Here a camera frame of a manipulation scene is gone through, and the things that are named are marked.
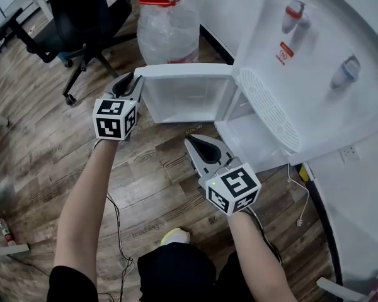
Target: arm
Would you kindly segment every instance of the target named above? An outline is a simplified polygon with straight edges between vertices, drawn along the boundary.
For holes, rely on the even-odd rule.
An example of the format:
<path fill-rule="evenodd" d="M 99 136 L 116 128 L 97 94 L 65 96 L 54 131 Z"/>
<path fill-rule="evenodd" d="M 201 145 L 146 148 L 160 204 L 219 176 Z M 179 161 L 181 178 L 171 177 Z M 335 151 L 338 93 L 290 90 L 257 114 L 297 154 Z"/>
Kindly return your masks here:
<path fill-rule="evenodd" d="M 68 266 L 96 285 L 96 249 L 117 141 L 101 141 L 63 207 L 54 266 Z"/>
<path fill-rule="evenodd" d="M 235 213 L 228 218 L 239 263 L 257 302 L 296 302 L 284 270 L 260 236 L 252 218 Z"/>

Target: black office chair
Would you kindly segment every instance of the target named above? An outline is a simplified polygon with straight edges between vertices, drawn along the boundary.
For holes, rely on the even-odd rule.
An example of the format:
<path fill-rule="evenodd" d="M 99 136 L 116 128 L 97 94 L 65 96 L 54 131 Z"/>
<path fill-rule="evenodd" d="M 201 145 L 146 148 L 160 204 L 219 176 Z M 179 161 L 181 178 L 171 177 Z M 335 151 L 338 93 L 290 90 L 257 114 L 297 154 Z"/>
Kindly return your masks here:
<path fill-rule="evenodd" d="M 106 0 L 50 0 L 50 5 L 54 18 L 34 39 L 16 22 L 22 9 L 0 25 L 0 33 L 11 28 L 26 49 L 46 63 L 62 53 L 65 66 L 70 67 L 71 59 L 80 57 L 63 90 L 66 103 L 71 106 L 76 99 L 69 94 L 70 88 L 92 58 L 98 59 L 112 77 L 118 77 L 102 50 L 136 37 L 135 33 L 113 37 L 132 12 L 132 5 L 130 0 L 117 0 L 110 7 Z"/>

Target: yellow shoe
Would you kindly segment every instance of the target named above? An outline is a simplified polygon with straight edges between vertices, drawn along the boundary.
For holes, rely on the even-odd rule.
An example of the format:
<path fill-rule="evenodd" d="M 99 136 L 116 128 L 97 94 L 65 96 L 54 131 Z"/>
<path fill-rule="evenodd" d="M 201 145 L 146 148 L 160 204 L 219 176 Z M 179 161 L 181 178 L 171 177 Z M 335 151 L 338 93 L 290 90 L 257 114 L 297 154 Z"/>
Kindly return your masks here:
<path fill-rule="evenodd" d="M 161 240 L 160 246 L 167 245 L 169 243 L 190 243 L 190 234 L 180 228 L 174 228 L 169 231 Z"/>

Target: chair wheel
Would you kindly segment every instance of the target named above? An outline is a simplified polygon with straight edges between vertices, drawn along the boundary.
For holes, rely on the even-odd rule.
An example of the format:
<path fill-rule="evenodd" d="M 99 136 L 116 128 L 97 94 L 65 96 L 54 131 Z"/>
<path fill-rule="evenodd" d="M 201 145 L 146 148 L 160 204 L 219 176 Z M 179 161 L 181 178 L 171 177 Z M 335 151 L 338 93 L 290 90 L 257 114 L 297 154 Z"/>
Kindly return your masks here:
<path fill-rule="evenodd" d="M 64 67 L 66 68 L 70 68 L 73 66 L 73 61 L 71 59 L 67 59 L 65 62 L 64 62 Z"/>
<path fill-rule="evenodd" d="M 66 104 L 68 106 L 72 106 L 76 103 L 76 99 L 74 98 L 74 96 L 72 94 L 68 94 L 66 96 Z"/>

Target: power outlet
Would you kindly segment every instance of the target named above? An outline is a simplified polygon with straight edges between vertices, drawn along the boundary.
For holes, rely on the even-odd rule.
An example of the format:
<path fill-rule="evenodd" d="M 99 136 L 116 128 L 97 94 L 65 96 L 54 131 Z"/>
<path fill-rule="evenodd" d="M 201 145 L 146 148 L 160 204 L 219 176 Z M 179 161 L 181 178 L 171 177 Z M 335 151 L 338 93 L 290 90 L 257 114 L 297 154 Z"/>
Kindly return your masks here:
<path fill-rule="evenodd" d="M 360 156 L 358 155 L 354 145 L 348 145 L 347 147 L 341 148 L 340 155 L 345 164 L 360 160 Z"/>

